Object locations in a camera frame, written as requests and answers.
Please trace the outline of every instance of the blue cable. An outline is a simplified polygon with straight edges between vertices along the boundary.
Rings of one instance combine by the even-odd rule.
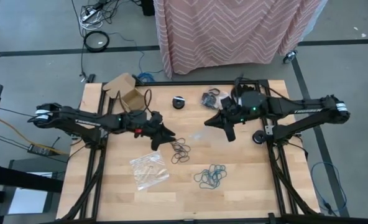
[[[332,210],[332,212],[341,212],[343,209],[346,208],[347,206],[347,195],[346,193],[344,193],[344,190],[343,188],[341,187],[341,182],[340,182],[340,173],[339,173],[339,170],[336,166],[334,166],[332,163],[330,162],[317,162],[316,164],[313,165],[313,167],[311,168],[311,180],[313,181],[313,185],[314,185],[314,188],[315,188],[315,192],[316,194],[318,194],[319,198],[322,199],[322,202],[323,204],[326,204],[328,203],[321,195],[320,191],[318,190],[318,188],[316,187],[315,185],[315,181],[314,181],[314,168],[317,166],[317,165],[320,165],[320,164],[324,164],[324,165],[329,165],[331,167],[333,167],[334,169],[334,172],[336,173],[336,176],[338,177],[338,183],[339,183],[339,188],[340,188],[340,191],[342,192],[343,194],[343,197],[344,197],[344,204],[341,208],[338,208],[337,210]],[[327,208],[324,208],[322,206],[320,206],[320,208],[322,208],[323,210],[327,211],[327,212],[330,212]]]
[[[194,175],[194,180],[199,183],[201,189],[215,189],[220,186],[220,180],[227,176],[225,165],[211,164],[209,169],[204,169]]]
[[[113,33],[109,33],[109,35],[113,35],[113,34],[117,34],[121,37],[122,40],[128,41],[128,42],[133,42],[135,47],[138,48],[137,46],[137,42],[135,40],[130,40],[130,39],[126,39],[122,36],[122,34],[120,34],[119,32],[113,32]],[[138,74],[138,77],[140,80],[145,79],[146,82],[155,82],[154,80],[154,76],[151,75],[151,73],[160,73],[163,71],[163,69],[156,71],[156,72],[143,72],[142,68],[141,68],[141,60],[142,58],[145,56],[145,53],[142,50],[139,50],[139,52],[142,54],[140,59],[139,59],[139,69],[140,69],[140,74]]]

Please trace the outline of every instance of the plastic bag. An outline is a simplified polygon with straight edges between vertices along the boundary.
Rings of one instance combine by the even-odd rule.
[[[201,104],[214,110],[222,109],[220,100],[227,96],[227,92],[209,86],[202,94]]]
[[[137,189],[142,190],[169,178],[169,173],[159,151],[130,161]]]

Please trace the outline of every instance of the white cable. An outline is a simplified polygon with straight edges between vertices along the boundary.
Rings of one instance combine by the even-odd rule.
[[[85,30],[96,30],[103,26],[103,22],[101,21],[101,18],[103,17],[101,11],[97,12],[97,15],[93,16],[92,18],[88,19],[86,22],[82,20],[83,14],[85,13],[85,10],[82,10],[80,13],[79,25],[84,28]]]

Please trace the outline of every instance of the open cardboard box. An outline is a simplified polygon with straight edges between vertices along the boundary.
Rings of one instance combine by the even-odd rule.
[[[144,95],[136,89],[136,80],[129,73],[123,73],[105,86],[103,90],[112,99],[120,92],[122,103],[130,110],[141,110],[145,106]]]

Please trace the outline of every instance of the striped fabric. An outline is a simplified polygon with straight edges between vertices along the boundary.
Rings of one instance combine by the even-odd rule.
[[[270,63],[299,41],[321,0],[154,0],[165,73]]]

